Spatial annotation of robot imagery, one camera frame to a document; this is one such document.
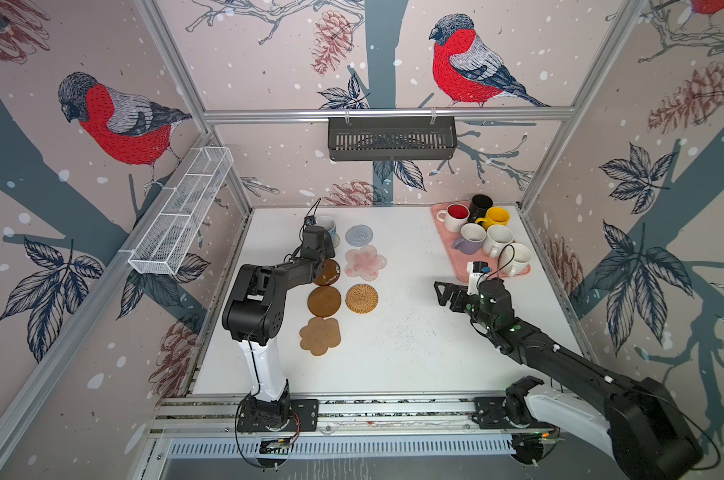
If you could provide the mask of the light blue mug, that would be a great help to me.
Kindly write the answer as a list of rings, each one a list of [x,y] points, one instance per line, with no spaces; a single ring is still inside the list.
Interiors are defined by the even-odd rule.
[[[316,217],[316,221],[317,221],[316,225],[324,228],[329,233],[330,238],[332,240],[332,235],[334,233],[337,233],[335,220],[331,216],[328,216],[328,215],[316,215],[315,217]]]

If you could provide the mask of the dark brown scratched round coaster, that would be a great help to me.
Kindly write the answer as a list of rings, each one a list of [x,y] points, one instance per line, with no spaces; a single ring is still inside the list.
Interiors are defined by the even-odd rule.
[[[322,264],[319,275],[314,280],[317,286],[331,286],[341,277],[341,268],[334,259],[326,259]]]

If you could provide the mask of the blue woven round coaster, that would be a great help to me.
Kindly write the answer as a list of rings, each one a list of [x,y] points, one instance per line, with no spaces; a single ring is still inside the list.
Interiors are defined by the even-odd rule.
[[[352,247],[363,247],[373,239],[372,229],[364,224],[354,225],[345,234],[346,242]]]

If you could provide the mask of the pink flower resin coaster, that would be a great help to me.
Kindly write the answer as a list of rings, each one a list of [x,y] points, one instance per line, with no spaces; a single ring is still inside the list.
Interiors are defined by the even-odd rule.
[[[348,250],[345,253],[345,261],[344,273],[347,276],[359,277],[367,282],[378,279],[380,271],[387,266],[386,257],[379,254],[372,245]]]

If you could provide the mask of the brown wooden round coaster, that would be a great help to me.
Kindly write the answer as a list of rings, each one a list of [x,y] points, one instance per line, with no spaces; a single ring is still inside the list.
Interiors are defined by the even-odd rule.
[[[308,296],[307,306],[315,317],[332,317],[341,307],[341,293],[333,286],[321,286]]]

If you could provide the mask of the rattan woven round coaster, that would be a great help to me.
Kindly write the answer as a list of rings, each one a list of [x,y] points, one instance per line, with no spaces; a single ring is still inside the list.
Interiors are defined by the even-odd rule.
[[[354,313],[367,314],[378,305],[379,295],[371,285],[360,283],[349,288],[346,293],[346,306]]]

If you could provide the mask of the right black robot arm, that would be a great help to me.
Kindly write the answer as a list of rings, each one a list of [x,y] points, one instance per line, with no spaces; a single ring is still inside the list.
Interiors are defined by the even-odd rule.
[[[555,342],[514,313],[499,278],[475,290],[436,282],[440,305],[468,316],[475,331],[501,354],[561,385],[550,392],[526,376],[506,390],[509,423],[560,427],[609,455],[630,479],[679,479],[703,458],[683,412],[659,382],[605,369]]]

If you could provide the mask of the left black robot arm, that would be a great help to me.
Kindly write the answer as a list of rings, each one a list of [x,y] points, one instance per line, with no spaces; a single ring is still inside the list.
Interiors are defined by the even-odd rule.
[[[335,256],[330,233],[318,225],[302,228],[301,244],[276,265],[245,264],[238,270],[221,313],[221,325],[247,362],[251,387],[242,401],[246,422],[267,430],[287,426],[289,382],[282,371],[276,337],[285,318],[288,291],[314,282]]]

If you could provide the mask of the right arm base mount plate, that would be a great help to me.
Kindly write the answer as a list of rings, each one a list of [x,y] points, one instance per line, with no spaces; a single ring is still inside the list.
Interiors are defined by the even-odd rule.
[[[504,402],[504,397],[475,397],[474,413],[470,416],[470,420],[483,430],[554,431],[556,429],[554,425],[537,420],[523,423],[511,421]]]

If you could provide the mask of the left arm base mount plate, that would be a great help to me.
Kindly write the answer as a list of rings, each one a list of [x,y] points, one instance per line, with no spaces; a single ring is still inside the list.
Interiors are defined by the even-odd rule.
[[[238,407],[237,433],[314,432],[319,402],[315,399],[265,402],[246,398]]]

